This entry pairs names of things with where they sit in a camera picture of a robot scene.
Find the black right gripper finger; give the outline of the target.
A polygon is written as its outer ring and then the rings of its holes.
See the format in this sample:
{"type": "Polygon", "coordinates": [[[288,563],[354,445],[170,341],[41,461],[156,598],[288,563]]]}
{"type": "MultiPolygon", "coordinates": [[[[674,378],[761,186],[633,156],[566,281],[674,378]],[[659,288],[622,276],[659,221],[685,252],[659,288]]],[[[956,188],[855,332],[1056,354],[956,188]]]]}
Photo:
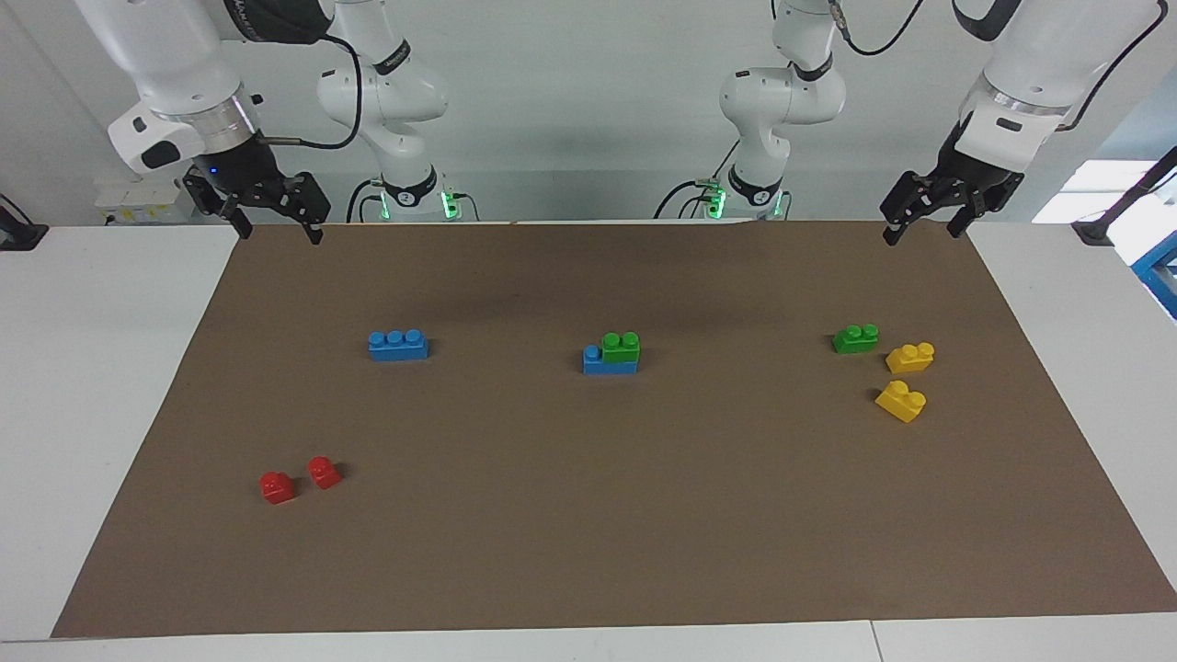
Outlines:
{"type": "Polygon", "coordinates": [[[222,219],[222,221],[230,223],[230,226],[237,231],[237,234],[242,240],[251,237],[253,225],[240,208],[235,194],[222,198],[222,193],[194,165],[182,176],[182,185],[189,197],[193,198],[198,212],[202,216],[215,216],[222,219]]]}
{"type": "Polygon", "coordinates": [[[290,221],[298,223],[312,245],[320,245],[324,238],[321,226],[327,221],[331,201],[310,172],[285,177],[279,213],[290,221]]]}

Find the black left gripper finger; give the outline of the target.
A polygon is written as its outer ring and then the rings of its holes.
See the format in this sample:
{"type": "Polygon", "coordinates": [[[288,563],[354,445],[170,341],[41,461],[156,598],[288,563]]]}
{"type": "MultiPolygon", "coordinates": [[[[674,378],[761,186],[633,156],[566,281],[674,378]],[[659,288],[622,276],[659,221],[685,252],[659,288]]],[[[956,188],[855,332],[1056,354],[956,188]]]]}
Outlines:
{"type": "Polygon", "coordinates": [[[947,197],[947,177],[904,172],[880,201],[886,221],[883,239],[887,246],[896,246],[915,221],[940,210],[947,197]]]}
{"type": "Polygon", "coordinates": [[[977,188],[975,184],[960,183],[955,188],[960,198],[960,208],[955,213],[955,218],[947,221],[947,232],[953,239],[966,234],[967,226],[978,221],[985,213],[1000,212],[1019,187],[1017,177],[1008,177],[1006,180],[989,188],[977,188]]]}

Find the blue three-stud block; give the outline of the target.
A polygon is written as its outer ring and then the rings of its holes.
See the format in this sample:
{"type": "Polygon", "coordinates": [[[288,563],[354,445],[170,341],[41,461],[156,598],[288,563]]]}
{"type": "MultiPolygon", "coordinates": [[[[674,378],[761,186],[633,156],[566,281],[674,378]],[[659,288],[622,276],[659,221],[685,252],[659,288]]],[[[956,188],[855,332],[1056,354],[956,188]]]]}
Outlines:
{"type": "Polygon", "coordinates": [[[588,376],[636,375],[639,368],[639,360],[618,360],[618,363],[607,363],[607,360],[604,360],[601,347],[592,344],[584,347],[581,360],[583,373],[588,376]]]}
{"type": "Polygon", "coordinates": [[[371,360],[378,363],[405,363],[405,360],[428,359],[428,337],[420,327],[408,327],[407,331],[373,331],[367,337],[367,351],[371,360]]]}

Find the yellow two-stud block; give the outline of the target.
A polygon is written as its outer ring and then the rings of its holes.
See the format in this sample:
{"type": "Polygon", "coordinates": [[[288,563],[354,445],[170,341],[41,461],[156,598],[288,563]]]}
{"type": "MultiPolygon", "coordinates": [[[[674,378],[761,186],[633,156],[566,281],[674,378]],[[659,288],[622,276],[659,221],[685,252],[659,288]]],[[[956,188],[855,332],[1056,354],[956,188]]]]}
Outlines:
{"type": "Polygon", "coordinates": [[[890,380],[875,398],[875,403],[903,423],[915,421],[926,406],[925,393],[912,390],[904,380],[890,380]]]}
{"type": "Polygon", "coordinates": [[[936,358],[936,347],[930,342],[904,344],[887,352],[886,366],[892,375],[925,371],[936,358]]]}

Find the white power strip box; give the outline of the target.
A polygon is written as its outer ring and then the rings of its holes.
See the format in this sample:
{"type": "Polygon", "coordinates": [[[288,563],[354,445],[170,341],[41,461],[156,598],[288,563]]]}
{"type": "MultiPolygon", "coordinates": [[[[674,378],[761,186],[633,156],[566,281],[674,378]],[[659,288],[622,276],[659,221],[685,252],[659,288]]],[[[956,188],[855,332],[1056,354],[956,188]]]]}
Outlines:
{"type": "Polygon", "coordinates": [[[101,185],[94,212],[105,225],[181,225],[195,204],[177,179],[101,185]]]}

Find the black clamp stand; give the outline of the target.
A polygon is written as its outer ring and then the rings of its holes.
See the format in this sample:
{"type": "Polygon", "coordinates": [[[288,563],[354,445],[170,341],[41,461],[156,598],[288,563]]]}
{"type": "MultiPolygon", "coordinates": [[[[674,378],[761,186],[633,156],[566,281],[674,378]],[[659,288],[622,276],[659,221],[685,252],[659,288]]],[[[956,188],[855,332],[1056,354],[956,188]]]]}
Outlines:
{"type": "Polygon", "coordinates": [[[1109,230],[1126,211],[1143,200],[1148,194],[1161,192],[1162,188],[1177,183],[1177,145],[1148,168],[1148,172],[1128,188],[1109,208],[1098,214],[1096,221],[1073,221],[1071,229],[1085,245],[1113,246],[1109,230]]]}

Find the black table clamp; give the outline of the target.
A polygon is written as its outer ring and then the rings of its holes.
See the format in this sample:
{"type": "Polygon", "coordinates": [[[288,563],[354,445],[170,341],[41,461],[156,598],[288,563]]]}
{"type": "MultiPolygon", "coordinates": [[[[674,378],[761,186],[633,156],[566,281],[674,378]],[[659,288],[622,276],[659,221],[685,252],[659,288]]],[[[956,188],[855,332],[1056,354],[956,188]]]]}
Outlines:
{"type": "Polygon", "coordinates": [[[28,214],[0,193],[0,252],[27,252],[34,250],[48,233],[46,223],[32,221],[28,214]]]}

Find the brown table mat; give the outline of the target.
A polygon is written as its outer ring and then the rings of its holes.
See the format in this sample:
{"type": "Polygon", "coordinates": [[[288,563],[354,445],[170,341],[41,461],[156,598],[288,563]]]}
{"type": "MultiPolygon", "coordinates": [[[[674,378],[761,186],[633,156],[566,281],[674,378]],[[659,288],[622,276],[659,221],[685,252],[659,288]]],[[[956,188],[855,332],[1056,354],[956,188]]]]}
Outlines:
{"type": "Polygon", "coordinates": [[[285,225],[235,245],[56,637],[1177,611],[937,223],[285,225]],[[875,324],[875,351],[832,337],[875,324]],[[427,360],[370,333],[420,327],[427,360]],[[636,375],[583,373],[636,331],[636,375]],[[887,352],[930,342],[925,371],[887,352]],[[925,393],[903,423],[890,380],[925,393]],[[320,490],[314,456],[335,462],[320,490]],[[271,507],[259,477],[290,474],[271,507]]]}

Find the blue frame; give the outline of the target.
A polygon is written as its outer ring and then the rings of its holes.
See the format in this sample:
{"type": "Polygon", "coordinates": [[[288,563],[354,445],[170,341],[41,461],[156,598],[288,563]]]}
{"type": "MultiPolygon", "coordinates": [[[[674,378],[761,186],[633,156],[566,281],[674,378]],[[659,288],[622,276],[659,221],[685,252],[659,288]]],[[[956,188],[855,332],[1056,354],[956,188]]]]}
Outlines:
{"type": "Polygon", "coordinates": [[[1142,254],[1130,269],[1161,309],[1177,323],[1177,230],[1142,254]]]}

